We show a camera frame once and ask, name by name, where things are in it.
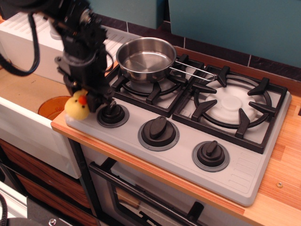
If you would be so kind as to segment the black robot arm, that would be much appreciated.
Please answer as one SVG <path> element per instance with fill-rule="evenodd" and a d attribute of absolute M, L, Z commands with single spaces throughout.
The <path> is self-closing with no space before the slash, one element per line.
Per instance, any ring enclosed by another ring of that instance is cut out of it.
<path fill-rule="evenodd" d="M 62 39 L 63 55 L 55 58 L 70 92 L 85 89 L 91 112 L 112 102 L 113 91 L 105 78 L 108 52 L 106 29 L 87 0 L 10 0 L 9 3 L 29 15 L 47 18 Z"/>

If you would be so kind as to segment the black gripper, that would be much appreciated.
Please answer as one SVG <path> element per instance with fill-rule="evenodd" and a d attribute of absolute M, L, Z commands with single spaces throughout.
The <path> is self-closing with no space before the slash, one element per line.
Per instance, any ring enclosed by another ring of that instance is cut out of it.
<path fill-rule="evenodd" d="M 78 90 L 86 90 L 87 105 L 91 113 L 103 104 L 111 105 L 112 90 L 105 78 L 107 51 L 103 40 L 86 43 L 63 40 L 63 56 L 56 57 L 58 72 L 71 96 Z"/>

